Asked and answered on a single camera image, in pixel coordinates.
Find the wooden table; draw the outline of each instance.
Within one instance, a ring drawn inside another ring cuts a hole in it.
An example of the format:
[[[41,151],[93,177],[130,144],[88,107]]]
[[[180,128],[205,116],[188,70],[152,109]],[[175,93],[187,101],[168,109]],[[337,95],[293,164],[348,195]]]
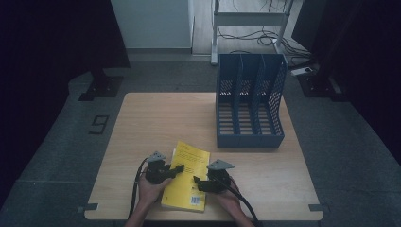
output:
[[[155,150],[171,161],[179,140],[222,159],[242,195],[260,220],[320,220],[320,204],[284,100],[280,148],[217,148],[215,93],[131,93],[125,96],[85,211],[87,219],[127,219],[133,179],[140,163]],[[244,212],[251,214],[244,204]],[[173,211],[154,204],[150,220],[231,220],[212,197],[204,213]]]

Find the gray floor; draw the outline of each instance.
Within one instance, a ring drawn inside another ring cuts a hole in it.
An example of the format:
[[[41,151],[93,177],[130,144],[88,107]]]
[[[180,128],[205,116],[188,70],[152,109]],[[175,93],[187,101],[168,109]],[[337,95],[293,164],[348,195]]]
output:
[[[132,69],[106,72],[124,76],[115,98],[79,102],[91,75],[71,81],[57,122],[1,210],[0,226],[121,226],[123,220],[87,220],[78,209],[89,199],[124,94],[214,92],[217,68],[209,61],[133,61]],[[324,218],[265,221],[265,226],[401,226],[400,166],[353,106],[306,98],[292,76],[284,98]],[[101,135],[88,133],[99,130],[92,126],[96,115],[110,117]]]

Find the plastic file rack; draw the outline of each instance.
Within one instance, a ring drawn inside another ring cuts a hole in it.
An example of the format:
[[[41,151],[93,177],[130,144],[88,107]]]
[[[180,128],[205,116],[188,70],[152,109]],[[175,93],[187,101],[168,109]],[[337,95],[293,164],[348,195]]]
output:
[[[287,73],[281,54],[218,55],[219,148],[278,148],[279,106]]]

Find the black curtain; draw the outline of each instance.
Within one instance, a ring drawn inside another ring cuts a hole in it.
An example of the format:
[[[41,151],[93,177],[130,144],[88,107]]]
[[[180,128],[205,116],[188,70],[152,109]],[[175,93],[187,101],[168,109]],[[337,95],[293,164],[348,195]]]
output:
[[[0,204],[91,68],[130,67],[110,0],[0,2]]]
[[[335,58],[337,83],[399,164],[400,22],[400,1],[363,1]]]

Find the white wall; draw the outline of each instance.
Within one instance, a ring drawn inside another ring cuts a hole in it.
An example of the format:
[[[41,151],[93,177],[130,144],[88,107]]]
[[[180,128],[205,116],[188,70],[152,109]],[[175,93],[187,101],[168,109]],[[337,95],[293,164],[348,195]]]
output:
[[[112,0],[126,48],[191,48],[193,0]]]

